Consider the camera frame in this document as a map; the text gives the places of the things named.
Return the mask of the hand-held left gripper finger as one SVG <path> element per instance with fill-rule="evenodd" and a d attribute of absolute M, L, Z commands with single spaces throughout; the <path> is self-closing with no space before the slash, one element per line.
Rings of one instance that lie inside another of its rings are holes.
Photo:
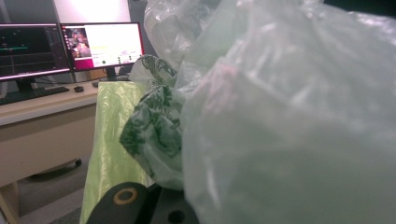
<path fill-rule="evenodd" d="M 183 190 L 161 189 L 149 224 L 200 224 Z"/>

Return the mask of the white green-printed plastic bag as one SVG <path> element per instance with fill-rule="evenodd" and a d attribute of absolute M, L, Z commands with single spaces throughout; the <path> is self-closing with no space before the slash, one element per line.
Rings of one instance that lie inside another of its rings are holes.
<path fill-rule="evenodd" d="M 165 60 L 143 55 L 131 71 L 132 82 L 145 94 L 134 107 L 120 135 L 120 143 L 159 186 L 182 190 L 182 104 L 174 95 L 177 71 Z"/>

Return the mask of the translucent pale green plastic bag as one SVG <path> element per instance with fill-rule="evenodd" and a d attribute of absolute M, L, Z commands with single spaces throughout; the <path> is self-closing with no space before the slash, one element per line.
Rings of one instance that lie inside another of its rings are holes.
<path fill-rule="evenodd" d="M 148 0 L 201 224 L 396 224 L 396 19 L 324 0 Z"/>

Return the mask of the light green plastic bag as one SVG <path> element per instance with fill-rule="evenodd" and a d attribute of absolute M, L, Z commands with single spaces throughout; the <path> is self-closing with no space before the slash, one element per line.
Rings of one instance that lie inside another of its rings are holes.
<path fill-rule="evenodd" d="M 134 107 L 145 93 L 131 81 L 101 82 L 98 86 L 92 153 L 79 224 L 86 224 L 93 208 L 112 187 L 135 182 L 144 186 L 151 179 L 120 144 L 120 134 Z"/>

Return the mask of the beige office desk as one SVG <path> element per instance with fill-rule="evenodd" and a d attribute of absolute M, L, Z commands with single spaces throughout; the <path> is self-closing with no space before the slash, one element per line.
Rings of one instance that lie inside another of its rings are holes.
<path fill-rule="evenodd" d="M 0 187 L 91 153 L 97 89 L 0 105 Z"/>

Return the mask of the wooden table leg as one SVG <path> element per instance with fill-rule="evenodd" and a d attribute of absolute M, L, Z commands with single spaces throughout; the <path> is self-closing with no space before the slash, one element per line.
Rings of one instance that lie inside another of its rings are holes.
<path fill-rule="evenodd" d="M 0 188 L 0 209 L 9 224 L 20 224 L 19 189 L 16 182 Z"/>

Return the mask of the computer monitor with bright screen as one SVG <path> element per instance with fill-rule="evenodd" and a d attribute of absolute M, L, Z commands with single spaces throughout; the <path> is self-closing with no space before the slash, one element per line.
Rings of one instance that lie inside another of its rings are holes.
<path fill-rule="evenodd" d="M 133 65 L 144 54 L 138 22 L 61 23 L 73 72 L 104 69 L 105 80 L 122 80 L 116 68 Z"/>

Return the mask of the black keyboard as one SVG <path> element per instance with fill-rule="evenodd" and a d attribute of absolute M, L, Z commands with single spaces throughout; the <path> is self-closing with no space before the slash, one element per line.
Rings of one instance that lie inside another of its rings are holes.
<path fill-rule="evenodd" d="M 8 93 L 4 98 L 0 98 L 0 105 L 8 105 L 21 101 L 31 100 L 39 97 L 50 96 L 52 94 L 68 92 L 66 87 L 56 87 L 51 89 L 38 88 L 31 91 L 16 91 Z"/>

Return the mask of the bright white board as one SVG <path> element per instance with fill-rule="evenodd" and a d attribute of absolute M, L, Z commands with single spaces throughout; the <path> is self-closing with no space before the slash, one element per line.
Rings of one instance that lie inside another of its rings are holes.
<path fill-rule="evenodd" d="M 127 0 L 53 0 L 59 21 L 128 22 Z"/>

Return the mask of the computer monitor with dark screen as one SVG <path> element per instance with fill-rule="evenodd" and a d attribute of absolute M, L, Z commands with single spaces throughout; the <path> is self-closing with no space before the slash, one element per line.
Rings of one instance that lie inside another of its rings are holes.
<path fill-rule="evenodd" d="M 31 91 L 35 78 L 69 71 L 57 23 L 0 23 L 0 82 Z"/>

